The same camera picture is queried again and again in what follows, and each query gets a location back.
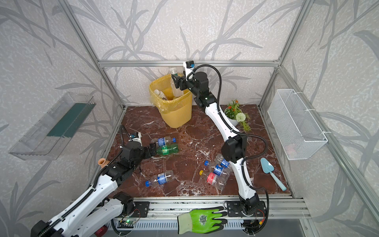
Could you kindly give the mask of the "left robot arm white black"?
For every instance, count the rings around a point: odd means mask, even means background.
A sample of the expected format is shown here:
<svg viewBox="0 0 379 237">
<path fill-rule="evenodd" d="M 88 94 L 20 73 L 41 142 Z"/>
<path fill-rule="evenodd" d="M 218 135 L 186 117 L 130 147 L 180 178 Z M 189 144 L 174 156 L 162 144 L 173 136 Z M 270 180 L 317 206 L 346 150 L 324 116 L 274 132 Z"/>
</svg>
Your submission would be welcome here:
<svg viewBox="0 0 379 237">
<path fill-rule="evenodd" d="M 32 237 L 89 237 L 120 215 L 135 210 L 133 198 L 119 192 L 112 199 L 109 194 L 125 182 L 145 159 L 157 154 L 155 144 L 143 147 L 129 141 L 119 154 L 118 162 L 111 161 L 97 174 L 93 185 L 77 200 L 48 222 L 39 221 L 31 230 Z"/>
</svg>

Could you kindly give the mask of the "green soda bottle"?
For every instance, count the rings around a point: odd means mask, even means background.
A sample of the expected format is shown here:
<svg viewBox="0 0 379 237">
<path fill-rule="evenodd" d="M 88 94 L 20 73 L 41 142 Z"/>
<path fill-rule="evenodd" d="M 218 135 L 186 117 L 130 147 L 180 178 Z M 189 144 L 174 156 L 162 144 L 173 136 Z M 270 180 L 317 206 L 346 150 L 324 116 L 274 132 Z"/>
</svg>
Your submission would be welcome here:
<svg viewBox="0 0 379 237">
<path fill-rule="evenodd" d="M 161 156 L 168 156 L 171 154 L 176 154 L 178 152 L 179 152 L 178 144 L 165 145 L 157 149 L 157 154 Z"/>
</svg>

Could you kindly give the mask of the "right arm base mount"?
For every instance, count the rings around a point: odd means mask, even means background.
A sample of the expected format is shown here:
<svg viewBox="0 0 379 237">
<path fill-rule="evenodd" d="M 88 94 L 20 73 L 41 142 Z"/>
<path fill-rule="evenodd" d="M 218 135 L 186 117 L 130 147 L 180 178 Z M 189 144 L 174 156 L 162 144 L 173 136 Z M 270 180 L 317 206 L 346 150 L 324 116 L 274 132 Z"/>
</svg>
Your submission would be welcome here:
<svg viewBox="0 0 379 237">
<path fill-rule="evenodd" d="M 267 207 L 264 201 L 259 201 L 256 206 L 249 207 L 241 201 L 226 201 L 226 210 L 228 217 L 265 217 L 267 215 Z"/>
</svg>

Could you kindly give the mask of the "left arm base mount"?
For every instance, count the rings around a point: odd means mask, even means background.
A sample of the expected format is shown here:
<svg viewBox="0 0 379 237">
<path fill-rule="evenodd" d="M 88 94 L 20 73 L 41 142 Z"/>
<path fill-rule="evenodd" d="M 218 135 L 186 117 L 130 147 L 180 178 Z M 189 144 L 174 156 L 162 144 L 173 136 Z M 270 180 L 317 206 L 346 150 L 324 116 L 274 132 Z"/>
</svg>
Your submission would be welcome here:
<svg viewBox="0 0 379 237">
<path fill-rule="evenodd" d="M 123 205 L 119 217 L 146 218 L 148 216 L 149 201 L 135 201 L 133 197 L 123 192 L 114 195 L 113 199 L 119 200 Z"/>
</svg>

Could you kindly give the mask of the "orange white tea bottle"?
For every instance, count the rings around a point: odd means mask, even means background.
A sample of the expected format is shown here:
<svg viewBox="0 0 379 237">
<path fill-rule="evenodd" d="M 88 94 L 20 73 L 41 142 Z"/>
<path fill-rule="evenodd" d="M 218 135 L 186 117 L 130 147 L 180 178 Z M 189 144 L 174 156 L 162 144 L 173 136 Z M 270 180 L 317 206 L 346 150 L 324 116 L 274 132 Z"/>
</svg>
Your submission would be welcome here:
<svg viewBox="0 0 379 237">
<path fill-rule="evenodd" d="M 168 100 L 168 98 L 166 97 L 166 95 L 162 91 L 160 91 L 160 90 L 155 89 L 154 90 L 154 94 L 157 95 L 162 100 Z"/>
</svg>

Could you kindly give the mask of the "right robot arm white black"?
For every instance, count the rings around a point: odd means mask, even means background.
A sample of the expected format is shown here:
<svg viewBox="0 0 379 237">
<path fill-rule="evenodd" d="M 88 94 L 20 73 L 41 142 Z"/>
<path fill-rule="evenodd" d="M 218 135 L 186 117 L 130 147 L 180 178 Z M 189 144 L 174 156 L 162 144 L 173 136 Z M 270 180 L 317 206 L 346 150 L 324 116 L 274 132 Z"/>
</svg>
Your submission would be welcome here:
<svg viewBox="0 0 379 237">
<path fill-rule="evenodd" d="M 241 135 L 221 111 L 219 100 L 209 90 L 205 72 L 196 72 L 191 79 L 177 74 L 172 74 L 171 78 L 177 89 L 188 89 L 195 96 L 198 107 L 210 117 L 220 131 L 225 141 L 221 153 L 230 163 L 237 180 L 241 208 L 244 209 L 244 213 L 251 212 L 258 206 L 260 199 L 252 187 L 245 164 L 247 137 Z"/>
</svg>

